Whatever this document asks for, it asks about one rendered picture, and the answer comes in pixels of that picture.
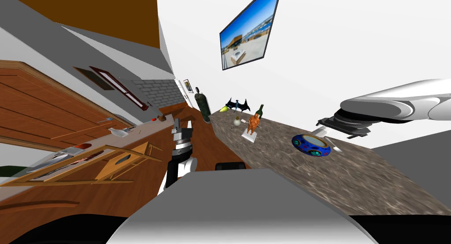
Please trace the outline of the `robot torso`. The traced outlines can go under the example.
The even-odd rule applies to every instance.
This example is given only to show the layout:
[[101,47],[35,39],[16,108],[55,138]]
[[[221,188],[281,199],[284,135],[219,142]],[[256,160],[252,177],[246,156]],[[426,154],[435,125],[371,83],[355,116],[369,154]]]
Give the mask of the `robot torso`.
[[195,171],[107,244],[378,244],[355,220],[270,169]]

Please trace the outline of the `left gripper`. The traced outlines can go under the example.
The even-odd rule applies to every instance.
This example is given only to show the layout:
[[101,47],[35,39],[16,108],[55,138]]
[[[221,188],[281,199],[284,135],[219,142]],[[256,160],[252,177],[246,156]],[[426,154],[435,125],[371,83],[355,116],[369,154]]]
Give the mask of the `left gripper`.
[[180,128],[180,119],[174,119],[174,129],[171,130],[171,133],[174,136],[174,141],[190,140],[192,137],[192,132],[192,121],[188,121],[187,128]]

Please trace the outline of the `wooden chair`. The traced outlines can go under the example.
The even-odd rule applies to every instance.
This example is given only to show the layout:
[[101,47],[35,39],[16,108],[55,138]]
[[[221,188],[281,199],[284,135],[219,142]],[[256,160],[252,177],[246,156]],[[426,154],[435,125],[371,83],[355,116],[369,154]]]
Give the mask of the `wooden chair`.
[[[136,167],[138,164],[136,161],[142,159],[140,163],[144,162],[147,159],[155,160],[157,162],[161,162],[160,159],[151,156],[152,150],[162,150],[159,147],[154,146],[153,144],[146,142],[142,145],[135,147],[132,150],[114,147],[110,145],[104,145],[98,147],[94,150],[84,152],[75,157],[65,159],[63,161],[57,162],[50,166],[44,167],[42,169],[36,170],[24,176],[18,177],[14,180],[5,182],[0,184],[0,187],[19,187],[19,186],[56,186],[56,185],[83,185],[83,184],[110,184],[110,183],[131,183],[132,180],[118,180],[117,178],[123,173],[120,173],[116,177],[114,175],[121,170],[124,170],[129,165],[131,168]],[[82,158],[93,155],[99,151],[110,150],[107,153],[102,153],[101,155],[97,155],[97,157],[92,158],[91,160],[84,162],[83,164],[76,165],[75,167],[62,172],[53,177],[49,177],[44,180],[34,180],[34,178],[39,177],[45,173],[56,170],[58,168],[64,167],[66,165],[70,165],[75,161],[78,161]],[[73,174],[79,170],[82,170],[86,167],[89,167],[96,162],[102,161],[105,158],[111,157],[116,153],[120,153],[120,155],[110,159],[107,164],[103,167],[103,169],[97,174],[97,176],[93,180],[61,180],[63,177],[66,177],[70,174]]]

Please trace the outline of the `blue patterned bowl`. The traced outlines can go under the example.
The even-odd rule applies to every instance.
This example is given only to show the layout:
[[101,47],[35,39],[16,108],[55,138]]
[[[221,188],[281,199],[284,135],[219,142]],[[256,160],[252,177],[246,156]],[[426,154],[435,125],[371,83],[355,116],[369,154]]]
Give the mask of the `blue patterned bowl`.
[[292,138],[292,145],[312,157],[323,157],[331,153],[331,147],[323,139],[313,135],[299,134]]

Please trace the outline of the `brown wooden door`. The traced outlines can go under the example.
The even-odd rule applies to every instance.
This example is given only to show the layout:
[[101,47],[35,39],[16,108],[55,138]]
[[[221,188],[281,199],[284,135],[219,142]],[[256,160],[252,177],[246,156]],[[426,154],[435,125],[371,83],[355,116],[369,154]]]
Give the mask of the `brown wooden door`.
[[0,60],[0,143],[56,152],[131,125],[24,62]]

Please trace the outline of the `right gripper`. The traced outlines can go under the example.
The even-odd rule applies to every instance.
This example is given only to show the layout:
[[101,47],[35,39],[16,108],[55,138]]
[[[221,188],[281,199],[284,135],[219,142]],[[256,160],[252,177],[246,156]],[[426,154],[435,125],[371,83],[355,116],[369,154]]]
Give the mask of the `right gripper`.
[[371,126],[371,117],[339,109],[332,117],[318,120],[316,126],[319,125],[322,126],[315,129],[312,134],[317,137],[323,137],[333,146],[333,150],[343,154],[344,152],[326,135],[334,129],[349,135],[348,139],[367,136],[370,132],[368,127]]

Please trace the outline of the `large landscape wall picture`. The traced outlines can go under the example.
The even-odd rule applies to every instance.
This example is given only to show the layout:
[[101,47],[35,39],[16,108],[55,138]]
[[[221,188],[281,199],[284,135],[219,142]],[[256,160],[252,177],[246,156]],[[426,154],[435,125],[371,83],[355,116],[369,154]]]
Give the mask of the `large landscape wall picture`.
[[253,0],[219,33],[222,70],[264,58],[279,0]]

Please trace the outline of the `dark green cylinder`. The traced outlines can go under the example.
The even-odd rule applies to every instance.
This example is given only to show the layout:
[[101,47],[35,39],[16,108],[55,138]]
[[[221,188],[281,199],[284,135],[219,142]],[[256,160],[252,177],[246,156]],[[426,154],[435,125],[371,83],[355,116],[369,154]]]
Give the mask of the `dark green cylinder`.
[[209,109],[209,105],[208,105],[208,101],[207,98],[204,94],[200,93],[200,90],[198,87],[195,87],[196,89],[196,94],[194,95],[194,98],[197,102],[197,105],[199,107],[199,111],[202,114],[203,120],[207,123],[210,124],[210,115],[211,115],[211,111]]

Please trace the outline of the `red framed window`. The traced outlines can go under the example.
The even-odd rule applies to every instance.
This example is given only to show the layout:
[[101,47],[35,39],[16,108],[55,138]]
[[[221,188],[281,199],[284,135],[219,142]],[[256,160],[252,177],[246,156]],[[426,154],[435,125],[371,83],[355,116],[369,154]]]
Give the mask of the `red framed window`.
[[118,79],[112,76],[108,71],[98,69],[96,67],[90,66],[90,68],[97,73],[100,77],[108,81],[114,88],[116,88],[121,94],[126,96],[135,105],[137,105],[142,111],[146,111],[149,106],[146,105],[142,100],[138,99],[128,88],[126,88]]

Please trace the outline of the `dark blue winged figure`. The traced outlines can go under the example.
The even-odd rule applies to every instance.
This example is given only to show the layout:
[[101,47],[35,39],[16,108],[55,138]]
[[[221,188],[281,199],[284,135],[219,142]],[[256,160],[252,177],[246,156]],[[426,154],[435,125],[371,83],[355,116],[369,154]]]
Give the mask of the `dark blue winged figure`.
[[244,103],[240,103],[239,100],[235,100],[234,102],[232,102],[232,99],[230,99],[225,106],[228,107],[229,109],[233,109],[234,112],[236,112],[238,109],[240,109],[241,112],[246,110],[250,111],[250,107],[247,103],[247,100],[245,100]]

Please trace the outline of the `orange figurine on white base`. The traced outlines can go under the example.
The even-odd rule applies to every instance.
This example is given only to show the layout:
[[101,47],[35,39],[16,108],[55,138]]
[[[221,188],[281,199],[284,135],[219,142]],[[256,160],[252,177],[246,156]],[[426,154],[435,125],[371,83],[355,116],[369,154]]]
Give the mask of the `orange figurine on white base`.
[[248,127],[243,131],[241,136],[247,139],[248,141],[254,143],[257,136],[255,130],[257,127],[259,127],[260,124],[259,114],[256,113],[254,116],[251,116],[248,121],[241,119],[241,122],[246,123],[248,125]]

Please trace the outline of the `dark brown wall picture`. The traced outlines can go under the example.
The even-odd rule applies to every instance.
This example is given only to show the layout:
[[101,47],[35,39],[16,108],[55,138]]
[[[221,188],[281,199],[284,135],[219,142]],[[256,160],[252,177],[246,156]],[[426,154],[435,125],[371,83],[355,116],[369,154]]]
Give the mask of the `dark brown wall picture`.
[[96,73],[91,70],[86,70],[82,68],[74,67],[79,73],[81,73],[84,77],[88,78],[91,82],[99,86],[103,90],[114,90],[114,88],[109,85],[106,81],[100,78]]

